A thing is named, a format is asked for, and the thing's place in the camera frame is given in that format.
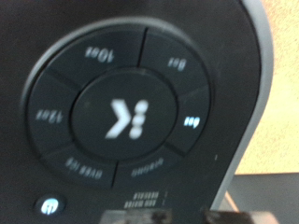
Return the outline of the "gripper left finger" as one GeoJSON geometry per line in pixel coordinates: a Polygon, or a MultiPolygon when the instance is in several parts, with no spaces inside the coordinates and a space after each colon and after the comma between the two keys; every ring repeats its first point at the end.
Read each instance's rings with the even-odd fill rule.
{"type": "Polygon", "coordinates": [[[128,209],[106,210],[100,224],[172,224],[172,210],[128,209]]]}

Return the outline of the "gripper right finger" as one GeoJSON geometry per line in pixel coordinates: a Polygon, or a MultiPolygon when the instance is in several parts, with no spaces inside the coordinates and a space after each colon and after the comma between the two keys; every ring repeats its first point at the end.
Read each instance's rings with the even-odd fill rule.
{"type": "Polygon", "coordinates": [[[203,224],[279,224],[269,212],[206,211],[203,224]]]}

